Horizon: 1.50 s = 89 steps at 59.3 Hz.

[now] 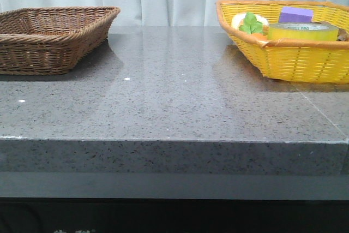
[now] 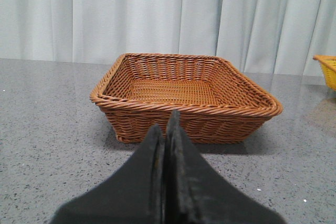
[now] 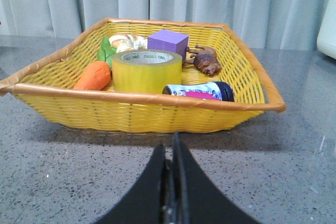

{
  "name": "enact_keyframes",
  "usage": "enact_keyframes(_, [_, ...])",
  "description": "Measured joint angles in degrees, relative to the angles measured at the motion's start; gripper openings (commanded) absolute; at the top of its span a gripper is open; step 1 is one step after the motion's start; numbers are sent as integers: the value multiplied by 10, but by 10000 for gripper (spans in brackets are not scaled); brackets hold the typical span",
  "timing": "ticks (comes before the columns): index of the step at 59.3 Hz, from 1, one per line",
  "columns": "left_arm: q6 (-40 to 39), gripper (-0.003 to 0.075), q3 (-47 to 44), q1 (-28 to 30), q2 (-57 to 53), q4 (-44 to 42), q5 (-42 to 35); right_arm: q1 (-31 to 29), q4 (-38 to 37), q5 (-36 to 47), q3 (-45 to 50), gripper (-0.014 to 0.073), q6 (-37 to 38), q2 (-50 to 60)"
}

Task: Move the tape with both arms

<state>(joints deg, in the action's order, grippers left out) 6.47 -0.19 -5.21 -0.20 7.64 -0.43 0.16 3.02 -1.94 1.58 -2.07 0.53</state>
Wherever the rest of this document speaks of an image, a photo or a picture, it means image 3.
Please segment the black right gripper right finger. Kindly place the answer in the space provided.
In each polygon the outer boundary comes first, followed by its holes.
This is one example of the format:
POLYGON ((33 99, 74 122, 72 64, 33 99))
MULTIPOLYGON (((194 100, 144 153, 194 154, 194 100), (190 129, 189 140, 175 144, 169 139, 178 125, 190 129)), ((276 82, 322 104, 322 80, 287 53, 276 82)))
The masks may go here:
POLYGON ((178 133, 173 135, 172 154, 179 223, 259 223, 212 183, 178 133))

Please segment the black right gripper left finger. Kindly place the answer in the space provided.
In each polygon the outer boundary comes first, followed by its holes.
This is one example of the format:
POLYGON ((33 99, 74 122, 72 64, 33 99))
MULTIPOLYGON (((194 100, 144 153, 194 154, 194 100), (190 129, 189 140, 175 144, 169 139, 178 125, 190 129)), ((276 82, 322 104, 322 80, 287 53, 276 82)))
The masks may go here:
POLYGON ((143 173, 123 198, 97 223, 160 223, 163 145, 154 148, 143 173))

